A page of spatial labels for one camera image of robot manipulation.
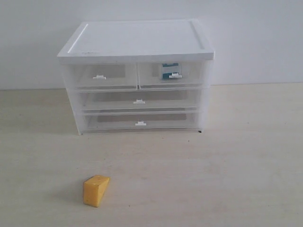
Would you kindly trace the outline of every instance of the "drawer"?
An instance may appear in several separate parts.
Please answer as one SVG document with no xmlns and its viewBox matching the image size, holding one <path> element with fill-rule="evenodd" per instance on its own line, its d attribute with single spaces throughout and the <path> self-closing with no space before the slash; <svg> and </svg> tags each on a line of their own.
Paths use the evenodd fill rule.
<svg viewBox="0 0 303 227">
<path fill-rule="evenodd" d="M 75 67 L 75 87 L 78 89 L 136 90 L 136 64 L 83 65 Z"/>
<path fill-rule="evenodd" d="M 139 63 L 140 89 L 199 88 L 204 83 L 202 62 Z"/>
<path fill-rule="evenodd" d="M 197 108 L 201 90 L 82 93 L 83 112 L 98 110 Z"/>
<path fill-rule="evenodd" d="M 197 128 L 198 113 L 86 116 L 88 131 Z"/>
</svg>

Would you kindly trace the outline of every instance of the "white storage cabinet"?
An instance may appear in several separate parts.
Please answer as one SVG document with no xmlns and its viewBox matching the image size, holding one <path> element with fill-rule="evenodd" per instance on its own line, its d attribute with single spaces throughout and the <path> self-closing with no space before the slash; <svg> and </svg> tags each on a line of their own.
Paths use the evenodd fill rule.
<svg viewBox="0 0 303 227">
<path fill-rule="evenodd" d="M 84 22 L 58 58 L 79 134 L 204 128 L 214 50 L 198 20 Z"/>
</svg>

